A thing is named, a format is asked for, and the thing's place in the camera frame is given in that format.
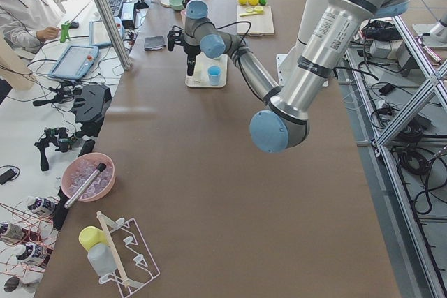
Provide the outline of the cream white cup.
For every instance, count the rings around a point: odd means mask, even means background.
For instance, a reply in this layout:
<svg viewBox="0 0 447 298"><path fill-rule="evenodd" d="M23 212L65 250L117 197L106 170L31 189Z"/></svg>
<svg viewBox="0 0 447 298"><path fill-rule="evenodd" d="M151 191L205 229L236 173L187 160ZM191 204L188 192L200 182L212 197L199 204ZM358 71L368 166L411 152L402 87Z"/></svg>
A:
<svg viewBox="0 0 447 298"><path fill-rule="evenodd" d="M202 71L203 71L203 64L201 62L196 62L194 72L192 79L194 82L201 82L202 81Z"/></svg>

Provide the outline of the pink cup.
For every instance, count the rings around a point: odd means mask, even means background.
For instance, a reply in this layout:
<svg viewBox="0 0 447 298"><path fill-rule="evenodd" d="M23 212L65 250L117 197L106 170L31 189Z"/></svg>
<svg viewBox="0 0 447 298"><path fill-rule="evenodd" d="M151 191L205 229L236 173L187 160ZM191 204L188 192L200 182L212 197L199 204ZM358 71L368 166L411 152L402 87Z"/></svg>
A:
<svg viewBox="0 0 447 298"><path fill-rule="evenodd" d="M182 19L182 24L185 25L185 22L186 22L186 10L182 10L180 14L181 14L181 19Z"/></svg>

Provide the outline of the blue cup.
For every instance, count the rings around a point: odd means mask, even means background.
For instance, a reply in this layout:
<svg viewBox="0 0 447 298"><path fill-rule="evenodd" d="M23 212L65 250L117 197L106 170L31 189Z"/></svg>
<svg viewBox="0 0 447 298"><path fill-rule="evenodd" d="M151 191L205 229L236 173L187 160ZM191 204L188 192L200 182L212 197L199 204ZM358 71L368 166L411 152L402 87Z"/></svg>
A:
<svg viewBox="0 0 447 298"><path fill-rule="evenodd" d="M217 86L221 79L221 68L219 66L210 66L207 69L208 80L211 86Z"/></svg>

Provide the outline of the cream rabbit tray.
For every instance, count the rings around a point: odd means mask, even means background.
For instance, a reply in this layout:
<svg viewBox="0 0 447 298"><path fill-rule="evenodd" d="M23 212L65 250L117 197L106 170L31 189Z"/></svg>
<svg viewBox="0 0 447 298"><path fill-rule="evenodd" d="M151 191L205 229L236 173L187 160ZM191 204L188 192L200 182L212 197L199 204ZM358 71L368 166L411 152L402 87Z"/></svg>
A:
<svg viewBox="0 0 447 298"><path fill-rule="evenodd" d="M196 62L201 62L203 64L202 71L202 81L194 82L192 76L185 77L185 85L191 88L211 88L218 89L226 86L227 82L227 67L228 67L228 56L226 54L222 54L220 57L216 59L210 59L206 57L206 55L201 52L196 57ZM221 68L221 79L220 83L217 86L211 86L208 80L207 69L210 66L219 66Z"/></svg>

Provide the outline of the green bowl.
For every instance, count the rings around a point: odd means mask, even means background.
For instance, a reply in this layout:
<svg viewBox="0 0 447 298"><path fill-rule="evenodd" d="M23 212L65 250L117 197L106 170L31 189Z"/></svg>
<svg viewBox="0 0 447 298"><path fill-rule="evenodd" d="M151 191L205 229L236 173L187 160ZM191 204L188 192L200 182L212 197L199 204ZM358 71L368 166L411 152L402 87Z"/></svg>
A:
<svg viewBox="0 0 447 298"><path fill-rule="evenodd" d="M175 11L184 10L183 0L169 0L169 6Z"/></svg>

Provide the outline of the lower whole lemon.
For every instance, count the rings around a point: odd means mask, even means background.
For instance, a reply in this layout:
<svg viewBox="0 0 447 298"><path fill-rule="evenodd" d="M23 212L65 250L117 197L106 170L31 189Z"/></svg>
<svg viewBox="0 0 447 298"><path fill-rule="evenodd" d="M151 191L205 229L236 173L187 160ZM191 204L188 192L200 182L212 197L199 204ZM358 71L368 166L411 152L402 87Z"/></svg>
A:
<svg viewBox="0 0 447 298"><path fill-rule="evenodd" d="M250 6L257 6L259 4L259 0L247 0L247 3Z"/></svg>

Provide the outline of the bamboo cutting board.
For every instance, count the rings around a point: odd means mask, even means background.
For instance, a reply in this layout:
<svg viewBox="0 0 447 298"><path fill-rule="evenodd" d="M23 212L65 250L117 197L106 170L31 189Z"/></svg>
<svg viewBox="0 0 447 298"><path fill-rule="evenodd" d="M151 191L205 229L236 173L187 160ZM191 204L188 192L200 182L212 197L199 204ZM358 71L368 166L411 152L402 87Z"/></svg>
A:
<svg viewBox="0 0 447 298"><path fill-rule="evenodd" d="M263 15L251 15L247 17L239 17L240 13L245 13L246 7L255 6L241 6L237 5L237 34L244 35L247 31L250 36L273 36L274 23L272 17L271 6L262 6L264 9Z"/></svg>

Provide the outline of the blue teach pendant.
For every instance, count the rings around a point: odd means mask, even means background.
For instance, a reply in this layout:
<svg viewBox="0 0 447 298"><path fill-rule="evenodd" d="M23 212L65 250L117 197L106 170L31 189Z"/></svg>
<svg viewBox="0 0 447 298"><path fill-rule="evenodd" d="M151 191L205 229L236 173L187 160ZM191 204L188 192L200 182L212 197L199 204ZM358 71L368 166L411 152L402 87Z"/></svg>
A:
<svg viewBox="0 0 447 298"><path fill-rule="evenodd" d="M114 17L119 36L124 39L125 29L122 21L118 17ZM112 45L106 27L102 20L94 20L89 23L89 45L98 48L109 47Z"/></svg>
<svg viewBox="0 0 447 298"><path fill-rule="evenodd" d="M47 75L63 80L79 80L90 71L98 55L97 46L69 45Z"/></svg>

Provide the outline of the blue teach pendant near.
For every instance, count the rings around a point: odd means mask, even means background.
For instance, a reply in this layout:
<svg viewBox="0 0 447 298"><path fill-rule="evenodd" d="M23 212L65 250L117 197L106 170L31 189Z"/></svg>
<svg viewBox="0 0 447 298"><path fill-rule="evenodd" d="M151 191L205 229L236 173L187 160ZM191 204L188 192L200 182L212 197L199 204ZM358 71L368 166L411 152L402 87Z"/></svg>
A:
<svg viewBox="0 0 447 298"><path fill-rule="evenodd" d="M63 80L79 80L90 71L98 55L97 46L69 45L47 75Z"/></svg>

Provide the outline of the green clamp tool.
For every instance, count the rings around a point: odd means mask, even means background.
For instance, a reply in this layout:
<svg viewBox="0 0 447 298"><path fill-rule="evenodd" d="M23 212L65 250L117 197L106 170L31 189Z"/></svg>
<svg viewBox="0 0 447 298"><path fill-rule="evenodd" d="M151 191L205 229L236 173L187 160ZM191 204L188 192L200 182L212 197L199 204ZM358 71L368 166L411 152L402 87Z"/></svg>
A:
<svg viewBox="0 0 447 298"><path fill-rule="evenodd" d="M61 43L65 43L67 40L71 39L70 34L69 34L70 25L71 25L71 22L69 20L65 21L61 25L61 35L60 35Z"/></svg>

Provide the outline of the seated person in hoodie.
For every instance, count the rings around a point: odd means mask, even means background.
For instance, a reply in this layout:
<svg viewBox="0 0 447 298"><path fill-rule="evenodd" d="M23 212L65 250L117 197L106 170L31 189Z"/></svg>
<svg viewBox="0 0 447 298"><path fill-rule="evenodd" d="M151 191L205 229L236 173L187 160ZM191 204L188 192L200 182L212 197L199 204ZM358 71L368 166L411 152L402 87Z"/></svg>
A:
<svg viewBox="0 0 447 298"><path fill-rule="evenodd" d="M12 47L37 53L59 37L64 12L59 4L68 0L1 0L1 30Z"/></svg>

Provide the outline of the pink bucket with ice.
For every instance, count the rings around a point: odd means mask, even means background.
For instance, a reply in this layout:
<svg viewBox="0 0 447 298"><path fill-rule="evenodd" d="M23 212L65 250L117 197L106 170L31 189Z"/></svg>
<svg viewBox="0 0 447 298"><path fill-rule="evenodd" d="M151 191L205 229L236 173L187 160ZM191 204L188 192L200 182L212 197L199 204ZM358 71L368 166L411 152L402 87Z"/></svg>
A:
<svg viewBox="0 0 447 298"><path fill-rule="evenodd" d="M95 152L79 156L66 168L61 180L64 195L72 197L93 173L96 176L78 201L92 202L104 197L115 184L115 165L107 155Z"/></svg>

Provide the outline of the yellow cup on rack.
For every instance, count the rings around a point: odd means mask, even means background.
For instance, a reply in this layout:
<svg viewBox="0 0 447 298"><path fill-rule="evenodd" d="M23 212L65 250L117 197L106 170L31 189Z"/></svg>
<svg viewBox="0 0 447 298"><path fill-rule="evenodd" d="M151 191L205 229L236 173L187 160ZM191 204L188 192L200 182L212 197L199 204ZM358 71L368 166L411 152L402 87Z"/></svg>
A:
<svg viewBox="0 0 447 298"><path fill-rule="evenodd" d="M95 226L83 228L79 233L78 241L86 251L99 243L108 244L104 232Z"/></svg>

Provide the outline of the plastic bottle upper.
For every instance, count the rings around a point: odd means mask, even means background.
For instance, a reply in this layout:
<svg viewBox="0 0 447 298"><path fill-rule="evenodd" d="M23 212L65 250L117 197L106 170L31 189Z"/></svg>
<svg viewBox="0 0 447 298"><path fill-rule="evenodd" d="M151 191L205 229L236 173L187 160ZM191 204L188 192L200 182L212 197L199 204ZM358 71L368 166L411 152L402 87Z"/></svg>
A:
<svg viewBox="0 0 447 298"><path fill-rule="evenodd" d="M56 204L47 198L28 196L24 202L27 209L38 217L47 218L55 213Z"/></svg>

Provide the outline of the grey cup on rack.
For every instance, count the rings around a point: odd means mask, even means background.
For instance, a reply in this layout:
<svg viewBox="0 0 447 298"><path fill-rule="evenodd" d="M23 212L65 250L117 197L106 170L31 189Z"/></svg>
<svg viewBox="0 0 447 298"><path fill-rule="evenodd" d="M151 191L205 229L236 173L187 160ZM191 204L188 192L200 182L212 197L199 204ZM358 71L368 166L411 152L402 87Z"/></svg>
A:
<svg viewBox="0 0 447 298"><path fill-rule="evenodd" d="M99 277L114 273L117 270L112 252L109 246L104 243L92 246L87 253L87 259Z"/></svg>

